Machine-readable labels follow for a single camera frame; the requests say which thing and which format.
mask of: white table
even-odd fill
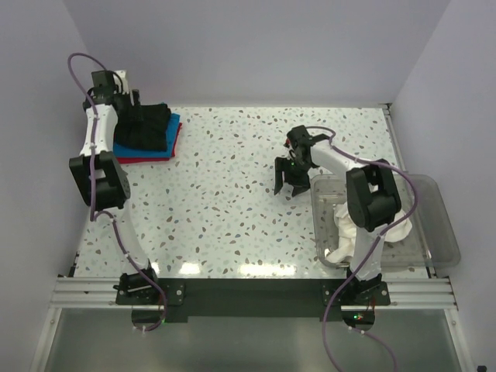
[[[274,158],[286,132],[328,126],[336,143],[367,158],[396,163],[378,108],[177,107],[183,128],[176,157],[124,166],[132,218],[160,277],[344,277],[316,257],[310,192],[274,196]],[[89,222],[76,277],[119,277],[108,221]],[[425,268],[386,277],[427,277]]]

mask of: transparent plastic container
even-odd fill
[[[413,228],[408,236],[397,243],[385,243],[382,254],[383,267],[452,267],[460,262],[450,218],[437,183],[421,174],[410,174],[418,189],[418,208],[410,218]],[[412,193],[407,182],[394,176],[402,208],[412,206]],[[318,175],[312,179],[312,207],[315,227],[317,257],[328,267],[345,267],[348,263],[334,264],[326,254],[337,249],[339,236],[334,223],[334,206],[346,202],[346,186],[334,175]]]

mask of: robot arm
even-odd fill
[[[357,226],[355,254],[349,274],[354,272],[382,229],[391,224],[401,210],[392,172],[377,165],[359,164],[343,156],[329,145],[327,135],[311,136],[304,126],[297,126],[288,133],[285,146],[289,149],[289,157],[275,160],[275,194],[282,189],[284,182],[293,186],[293,196],[307,191],[310,188],[310,168],[324,167],[346,182],[348,209]],[[356,273],[358,281],[371,284],[381,282],[383,247],[384,239],[381,239],[365,265]]]
[[[148,278],[157,281],[157,276],[150,265],[148,256],[141,248],[129,214],[131,196],[126,172],[112,152],[114,131],[119,118],[137,119],[140,117],[140,96],[137,90],[129,92],[125,71],[96,71],[91,74],[94,87],[88,91],[93,99],[98,118],[98,125],[93,122],[95,114],[88,100],[83,103],[88,118],[88,128],[83,148],[79,157],[70,159],[69,168],[74,176],[81,196],[86,205],[91,204],[90,156],[91,147],[95,147],[95,212],[111,213],[119,225],[119,238],[133,259],[136,267]],[[155,290],[138,274],[119,247],[118,237],[111,234],[121,260],[122,276],[118,289],[122,295],[134,298],[146,298]]]

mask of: wall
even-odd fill
[[[449,0],[64,0],[143,102],[392,102]]]
[[[437,180],[460,245],[451,270],[478,364],[496,369],[496,4],[452,0],[393,104],[408,169]]]
[[[4,0],[0,48],[0,369],[24,371],[87,215],[68,169],[85,117],[66,68],[84,44],[59,0]]]

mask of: folded black cloth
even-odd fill
[[[114,141],[119,145],[149,151],[166,151],[167,141],[164,140],[171,110],[165,103],[159,105],[142,105],[143,119],[134,115],[119,118],[114,132]]]

